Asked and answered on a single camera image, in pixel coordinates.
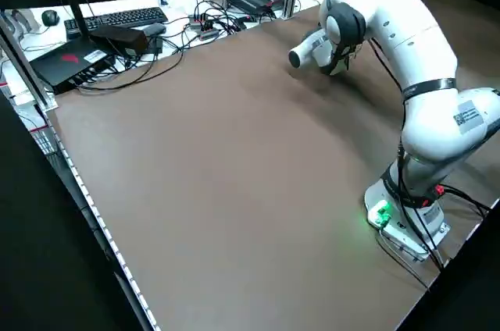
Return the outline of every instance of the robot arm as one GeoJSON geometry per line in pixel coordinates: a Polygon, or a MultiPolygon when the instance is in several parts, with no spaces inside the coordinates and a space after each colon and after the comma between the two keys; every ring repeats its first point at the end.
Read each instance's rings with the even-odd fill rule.
{"type": "Polygon", "coordinates": [[[377,228],[370,213],[380,201],[394,205],[392,223],[384,232],[424,258],[428,252],[405,225],[413,224],[422,234],[429,231],[435,244],[445,235],[435,187],[500,129],[500,92],[487,87],[457,90],[455,54],[420,0],[323,0],[320,25],[328,45],[320,52],[314,40],[306,38],[289,54],[300,59],[293,66],[315,59],[322,72],[335,74],[346,68],[339,65],[348,66],[356,45],[374,38],[401,84],[406,110],[402,180],[408,192],[403,199],[398,193],[396,160],[366,191],[365,204],[377,228]]]}

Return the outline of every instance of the keyboard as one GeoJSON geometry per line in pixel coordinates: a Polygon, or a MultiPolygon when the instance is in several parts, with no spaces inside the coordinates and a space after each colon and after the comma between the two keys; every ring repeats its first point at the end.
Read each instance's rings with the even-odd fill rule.
{"type": "MultiPolygon", "coordinates": [[[[150,9],[132,9],[131,11],[122,11],[110,13],[108,15],[86,17],[87,28],[92,31],[101,25],[116,25],[118,27],[133,28],[153,23],[165,23],[168,21],[162,9],[151,7],[150,9]]],[[[72,40],[80,36],[77,21],[64,20],[66,28],[66,38],[72,40]]]]}

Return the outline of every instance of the green led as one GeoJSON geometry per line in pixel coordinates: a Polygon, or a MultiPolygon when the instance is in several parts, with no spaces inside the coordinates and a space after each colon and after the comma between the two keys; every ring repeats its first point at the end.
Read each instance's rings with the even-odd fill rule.
{"type": "Polygon", "coordinates": [[[374,220],[375,224],[384,228],[389,221],[391,220],[391,204],[389,204],[385,200],[381,200],[377,202],[377,204],[373,207],[372,211],[372,220],[374,220]]]}
{"type": "Polygon", "coordinates": [[[378,215],[388,215],[390,214],[391,211],[391,204],[389,204],[387,201],[382,200],[379,201],[375,207],[377,208],[377,213],[378,215]]]}

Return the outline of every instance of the brown table surface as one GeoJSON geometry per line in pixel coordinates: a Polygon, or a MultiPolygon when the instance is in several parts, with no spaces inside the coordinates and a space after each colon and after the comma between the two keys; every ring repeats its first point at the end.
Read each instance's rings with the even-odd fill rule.
{"type": "MultiPolygon", "coordinates": [[[[459,86],[498,87],[498,12],[424,1],[459,86]]],[[[423,292],[362,202],[395,157],[398,91],[367,45],[340,76],[292,69],[288,50],[316,22],[310,9],[194,48],[147,83],[58,97],[50,119],[164,329],[387,330],[423,292]]],[[[498,139],[451,179],[484,202],[499,191],[498,139]]],[[[445,214],[453,256],[478,218],[453,199],[445,214]]]]}

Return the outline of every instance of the monitor stand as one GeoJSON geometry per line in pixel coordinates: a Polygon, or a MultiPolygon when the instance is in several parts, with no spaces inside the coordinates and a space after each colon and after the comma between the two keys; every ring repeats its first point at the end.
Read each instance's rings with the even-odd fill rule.
{"type": "Polygon", "coordinates": [[[91,39],[77,0],[68,0],[81,37],[47,52],[30,62],[34,71],[54,94],[70,91],[92,74],[114,66],[115,56],[99,48],[91,39]]]}

